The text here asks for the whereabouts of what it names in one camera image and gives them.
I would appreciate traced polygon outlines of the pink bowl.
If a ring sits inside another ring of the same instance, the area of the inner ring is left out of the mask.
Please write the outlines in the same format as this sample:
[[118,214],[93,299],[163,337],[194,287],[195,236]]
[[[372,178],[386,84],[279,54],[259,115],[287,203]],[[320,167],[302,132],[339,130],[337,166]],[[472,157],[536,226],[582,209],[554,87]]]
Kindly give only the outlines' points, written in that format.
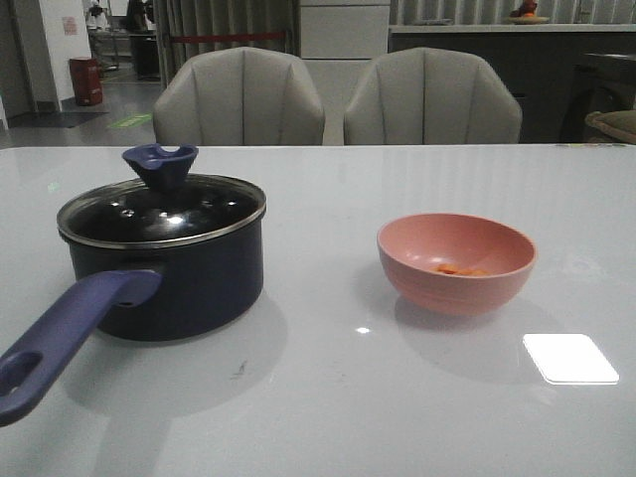
[[[476,316],[511,301],[537,259],[534,243],[497,222],[461,214],[417,214],[395,219],[378,232],[386,277],[408,301],[429,311]],[[440,263],[487,270],[487,276],[447,275]]]

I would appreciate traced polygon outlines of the orange ham pieces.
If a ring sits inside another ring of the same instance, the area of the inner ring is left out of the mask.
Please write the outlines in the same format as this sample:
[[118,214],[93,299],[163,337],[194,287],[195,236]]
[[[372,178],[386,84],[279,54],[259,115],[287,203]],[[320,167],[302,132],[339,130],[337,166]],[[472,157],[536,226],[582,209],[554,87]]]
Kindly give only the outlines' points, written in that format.
[[434,268],[435,272],[459,276],[487,276],[489,272],[481,268],[460,267],[453,263],[440,263]]

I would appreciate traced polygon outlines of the glass lid blue knob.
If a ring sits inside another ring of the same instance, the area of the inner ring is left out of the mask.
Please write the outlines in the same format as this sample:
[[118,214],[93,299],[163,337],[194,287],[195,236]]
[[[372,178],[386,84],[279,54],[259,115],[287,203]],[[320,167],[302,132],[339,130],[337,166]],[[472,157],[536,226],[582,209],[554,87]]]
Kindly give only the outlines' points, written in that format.
[[236,232],[264,215],[266,196],[248,181],[190,171],[194,145],[157,143],[122,153],[135,179],[87,191],[57,215],[63,239],[107,249],[158,249]]

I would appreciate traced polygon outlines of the left beige chair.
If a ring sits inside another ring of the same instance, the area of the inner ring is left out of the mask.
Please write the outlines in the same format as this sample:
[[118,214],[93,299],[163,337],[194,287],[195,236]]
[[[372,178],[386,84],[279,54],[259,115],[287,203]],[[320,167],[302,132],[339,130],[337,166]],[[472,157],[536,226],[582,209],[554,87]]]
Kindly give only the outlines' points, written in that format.
[[325,111],[305,63],[251,47],[200,54],[180,67],[153,108],[162,145],[316,146]]

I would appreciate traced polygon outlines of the beige chair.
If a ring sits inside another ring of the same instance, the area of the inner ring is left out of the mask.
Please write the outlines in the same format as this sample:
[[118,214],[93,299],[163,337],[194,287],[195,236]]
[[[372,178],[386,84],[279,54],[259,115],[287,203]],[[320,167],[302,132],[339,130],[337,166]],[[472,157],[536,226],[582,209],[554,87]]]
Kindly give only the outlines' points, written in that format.
[[343,119],[346,145],[515,144],[523,113],[484,59],[414,48],[359,76]]
[[251,47],[200,54],[180,67],[153,108],[162,145],[316,146],[325,111],[305,63]]

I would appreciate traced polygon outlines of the dark blue saucepan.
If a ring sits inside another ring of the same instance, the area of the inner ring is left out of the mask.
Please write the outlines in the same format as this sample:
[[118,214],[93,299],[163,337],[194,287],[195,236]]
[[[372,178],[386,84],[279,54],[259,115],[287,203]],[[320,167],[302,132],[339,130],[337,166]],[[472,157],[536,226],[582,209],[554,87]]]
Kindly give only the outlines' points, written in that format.
[[107,249],[61,237],[76,282],[2,355],[2,424],[39,404],[94,330],[173,341],[239,317],[262,289],[263,216],[228,235],[170,248]]

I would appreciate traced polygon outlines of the right beige chair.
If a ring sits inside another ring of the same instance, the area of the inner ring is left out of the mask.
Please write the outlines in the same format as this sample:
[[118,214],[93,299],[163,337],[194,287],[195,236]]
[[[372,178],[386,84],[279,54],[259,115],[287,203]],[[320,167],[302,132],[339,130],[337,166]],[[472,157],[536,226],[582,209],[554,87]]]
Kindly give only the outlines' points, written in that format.
[[414,48],[359,76],[343,119],[346,145],[515,144],[523,113],[484,59]]

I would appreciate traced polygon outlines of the red barrier tape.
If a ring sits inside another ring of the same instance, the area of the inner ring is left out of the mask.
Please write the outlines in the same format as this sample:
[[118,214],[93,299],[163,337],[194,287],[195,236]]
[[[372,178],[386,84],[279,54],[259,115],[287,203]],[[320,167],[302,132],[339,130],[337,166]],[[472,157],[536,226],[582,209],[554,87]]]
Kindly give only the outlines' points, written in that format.
[[286,37],[286,31],[277,31],[226,35],[171,36],[170,42],[173,44],[212,44],[230,42],[245,43],[270,40],[285,40]]

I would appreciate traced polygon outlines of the white cabinet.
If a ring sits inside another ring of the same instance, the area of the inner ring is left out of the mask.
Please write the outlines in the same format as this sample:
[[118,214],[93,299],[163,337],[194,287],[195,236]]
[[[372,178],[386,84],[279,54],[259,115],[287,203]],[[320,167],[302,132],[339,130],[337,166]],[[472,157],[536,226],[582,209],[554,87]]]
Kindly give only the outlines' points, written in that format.
[[391,1],[300,1],[305,60],[368,60],[388,50]]

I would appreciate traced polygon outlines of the dark counter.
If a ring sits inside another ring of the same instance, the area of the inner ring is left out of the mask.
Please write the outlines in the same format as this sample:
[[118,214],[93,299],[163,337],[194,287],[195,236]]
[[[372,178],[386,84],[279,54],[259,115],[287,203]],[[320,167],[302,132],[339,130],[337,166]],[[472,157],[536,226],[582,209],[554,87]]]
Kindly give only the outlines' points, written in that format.
[[523,143],[559,141],[573,67],[583,54],[634,54],[634,27],[592,25],[393,27],[392,52],[431,47],[490,63],[521,105]]

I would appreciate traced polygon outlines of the red trash bin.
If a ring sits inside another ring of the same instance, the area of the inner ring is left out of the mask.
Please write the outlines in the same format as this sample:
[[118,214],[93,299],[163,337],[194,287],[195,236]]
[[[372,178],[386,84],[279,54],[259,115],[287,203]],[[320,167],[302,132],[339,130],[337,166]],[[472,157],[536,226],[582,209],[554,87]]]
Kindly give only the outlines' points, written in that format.
[[103,100],[99,64],[94,58],[71,58],[69,68],[76,104],[92,106]]

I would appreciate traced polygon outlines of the person in dark clothes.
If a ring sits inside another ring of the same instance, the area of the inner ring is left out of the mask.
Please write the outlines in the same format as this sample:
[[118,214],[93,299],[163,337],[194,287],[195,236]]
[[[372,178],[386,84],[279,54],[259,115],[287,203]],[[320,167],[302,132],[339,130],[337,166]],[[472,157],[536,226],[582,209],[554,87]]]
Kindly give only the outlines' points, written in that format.
[[140,80],[158,75],[158,56],[154,34],[148,29],[143,1],[128,1],[124,28],[128,32],[134,70]]

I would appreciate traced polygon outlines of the fruit plate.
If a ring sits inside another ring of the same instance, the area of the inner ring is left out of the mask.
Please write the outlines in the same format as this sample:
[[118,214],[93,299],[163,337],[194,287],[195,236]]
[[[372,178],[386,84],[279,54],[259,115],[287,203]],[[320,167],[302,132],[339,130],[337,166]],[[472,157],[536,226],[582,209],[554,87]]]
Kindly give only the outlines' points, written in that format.
[[539,15],[537,10],[537,1],[522,0],[517,8],[504,18],[504,21],[513,25],[541,25],[547,23],[550,18]]

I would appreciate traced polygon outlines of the person in white clothes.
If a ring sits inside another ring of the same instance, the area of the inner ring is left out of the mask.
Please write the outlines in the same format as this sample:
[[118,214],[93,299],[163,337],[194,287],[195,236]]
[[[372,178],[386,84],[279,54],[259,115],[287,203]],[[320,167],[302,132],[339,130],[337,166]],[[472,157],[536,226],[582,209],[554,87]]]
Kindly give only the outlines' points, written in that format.
[[105,9],[99,0],[89,0],[85,13],[86,26],[90,30],[105,30],[108,26]]

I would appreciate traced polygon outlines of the pink wall notice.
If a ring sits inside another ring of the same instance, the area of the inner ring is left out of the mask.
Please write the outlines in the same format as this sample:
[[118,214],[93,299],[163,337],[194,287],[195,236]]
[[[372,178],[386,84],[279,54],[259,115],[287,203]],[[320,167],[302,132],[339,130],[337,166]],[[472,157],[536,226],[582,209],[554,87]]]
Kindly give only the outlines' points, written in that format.
[[75,17],[64,16],[62,18],[62,25],[65,36],[75,36],[78,33],[78,24]]

